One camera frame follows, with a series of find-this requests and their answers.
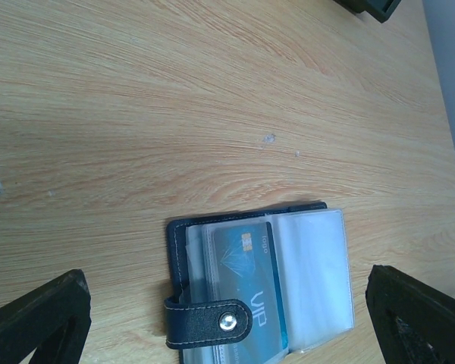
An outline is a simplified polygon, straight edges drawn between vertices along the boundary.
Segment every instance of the card chip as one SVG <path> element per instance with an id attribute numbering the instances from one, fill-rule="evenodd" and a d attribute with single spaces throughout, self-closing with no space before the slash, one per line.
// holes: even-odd
<path id="1" fill-rule="evenodd" d="M 253 241 L 251 240 L 250 233 L 242 234 L 241 239 L 243 239 L 243 250 L 245 252 L 249 252 L 250 250 L 253 250 Z"/>

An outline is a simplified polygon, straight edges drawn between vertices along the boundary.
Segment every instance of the silver metal snap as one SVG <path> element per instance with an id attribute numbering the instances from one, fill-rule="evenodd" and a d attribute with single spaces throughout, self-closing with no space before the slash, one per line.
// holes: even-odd
<path id="1" fill-rule="evenodd" d="M 223 313 L 219 319 L 219 327 L 222 331 L 233 331 L 236 325 L 237 319 L 232 312 Z"/>

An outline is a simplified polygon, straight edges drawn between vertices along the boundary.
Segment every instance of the black object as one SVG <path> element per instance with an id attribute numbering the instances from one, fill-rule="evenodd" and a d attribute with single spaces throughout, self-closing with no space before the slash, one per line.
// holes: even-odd
<path id="1" fill-rule="evenodd" d="M 206 305 L 181 305 L 165 301 L 167 310 L 167 346 L 171 349 L 190 349 L 206 345 L 230 344 L 242 341 L 251 332 L 253 315 L 249 307 L 239 300 L 225 300 Z M 237 317 L 233 331 L 222 331 L 219 318 L 226 312 Z"/>
<path id="2" fill-rule="evenodd" d="M 393 14 L 401 0 L 336 0 L 355 13 L 367 11 L 380 23 L 384 23 Z"/>
<path id="3" fill-rule="evenodd" d="M 455 364 L 455 299 L 375 265 L 366 303 L 387 364 Z"/>
<path id="4" fill-rule="evenodd" d="M 327 205 L 325 202 L 313 202 L 310 204 L 288 206 L 277 209 L 235 212 L 225 215 L 182 218 L 171 221 L 167 225 L 167 245 L 168 262 L 170 265 L 171 280 L 174 286 L 174 295 L 165 300 L 166 327 L 168 331 L 167 346 L 173 349 L 185 349 L 188 347 L 206 347 L 217 344 L 234 344 L 241 341 L 248 335 L 253 321 L 253 314 L 246 305 L 239 300 L 228 301 L 242 304 L 248 317 L 247 322 L 243 319 L 242 325 L 239 325 L 240 332 L 233 335 L 233 332 L 231 331 L 231 335 L 226 338 L 226 334 L 218 328 L 219 316 L 226 310 L 208 309 L 209 307 L 225 304 L 225 301 L 197 303 L 195 305 L 179 303 L 181 296 L 185 299 L 185 302 L 190 302 L 189 271 L 187 266 L 186 251 L 186 231 L 189 226 L 222 221 L 235 221 L 244 218 L 256 218 L 286 212 L 301 212 L 326 208 Z M 199 327 L 202 325 L 205 325 L 206 327 L 216 326 L 216 329 L 213 329 L 210 332 L 200 330 Z M 180 351 L 180 362 L 184 362 L 182 351 Z"/>
<path id="5" fill-rule="evenodd" d="M 0 363 L 77 364 L 91 319 L 84 273 L 72 270 L 0 308 Z"/>

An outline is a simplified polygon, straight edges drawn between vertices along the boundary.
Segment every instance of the tabletop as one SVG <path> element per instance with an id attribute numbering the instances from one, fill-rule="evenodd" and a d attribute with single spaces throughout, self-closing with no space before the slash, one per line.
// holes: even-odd
<path id="1" fill-rule="evenodd" d="M 344 210 L 356 327 L 286 363 L 383 358 L 373 264 L 455 297 L 455 153 L 420 0 L 0 0 L 0 306 L 86 274 L 89 363 L 174 363 L 165 225 Z"/>

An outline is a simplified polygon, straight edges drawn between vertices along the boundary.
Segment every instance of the wood grain surface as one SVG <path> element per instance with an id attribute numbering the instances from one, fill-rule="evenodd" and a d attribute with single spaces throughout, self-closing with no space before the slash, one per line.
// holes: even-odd
<path id="1" fill-rule="evenodd" d="M 286 363 L 383 362 L 373 264 L 455 297 L 455 153 L 420 0 L 383 25 L 333 0 L 0 0 L 0 182 L 0 306 L 83 269 L 87 364 L 177 360 L 173 217 L 344 209 L 356 328 Z"/>

